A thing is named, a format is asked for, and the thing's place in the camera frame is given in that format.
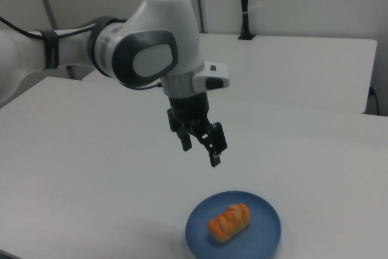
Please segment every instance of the food item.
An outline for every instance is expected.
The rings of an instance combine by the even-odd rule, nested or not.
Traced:
[[[250,223],[249,209],[244,203],[233,204],[221,215],[207,222],[212,237],[219,243],[225,243]]]

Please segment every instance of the black cable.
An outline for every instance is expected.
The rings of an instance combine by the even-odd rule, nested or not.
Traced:
[[[28,36],[29,38],[44,39],[42,36],[34,35],[33,33],[29,33],[29,32],[26,32],[25,30],[20,29],[19,27],[13,25],[12,23],[2,18],[1,16],[0,16],[0,21],[6,24],[7,26],[9,26],[11,29],[16,30],[18,33],[21,33],[22,35]]]
[[[7,26],[9,26],[11,29],[13,30],[16,30],[18,33],[24,35],[24,36],[28,36],[29,38],[33,38],[33,39],[44,39],[43,36],[40,36],[40,35],[35,35],[33,33],[29,33],[17,26],[15,26],[14,24],[12,24],[11,22],[7,21],[5,18],[2,18],[0,16],[0,21],[3,22],[4,24],[6,24]],[[91,27],[87,27],[87,28],[84,28],[84,29],[81,29],[81,30],[76,30],[75,32],[71,32],[71,33],[65,33],[63,35],[59,35],[58,38],[59,39],[62,39],[62,38],[66,38],[68,36],[74,36],[74,35],[77,35],[79,33],[84,33],[84,32],[87,32],[89,30],[92,30],[93,29],[93,26]]]

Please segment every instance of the blue plate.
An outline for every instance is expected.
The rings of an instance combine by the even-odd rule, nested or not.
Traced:
[[[221,214],[231,204],[245,203],[250,224],[229,241],[221,244],[210,235],[207,221]],[[280,219],[264,199],[248,192],[221,192],[206,198],[190,214],[186,224],[186,242],[198,259],[269,258],[279,243]]]

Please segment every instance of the black strap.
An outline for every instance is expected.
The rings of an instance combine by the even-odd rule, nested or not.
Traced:
[[[45,69],[57,69],[59,66],[59,37],[54,30],[38,30],[45,42]]]

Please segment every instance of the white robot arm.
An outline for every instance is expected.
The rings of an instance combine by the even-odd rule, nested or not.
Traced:
[[[170,128],[183,149],[192,147],[193,135],[208,150],[212,166],[219,164],[227,144],[221,124],[207,119],[206,91],[229,86],[229,69],[204,61],[189,0],[143,0],[125,22],[106,18],[82,29],[29,34],[45,36],[45,42],[0,30],[0,84],[7,84],[0,85],[0,99],[34,70],[57,66],[94,66],[131,89],[160,79],[170,100]]]

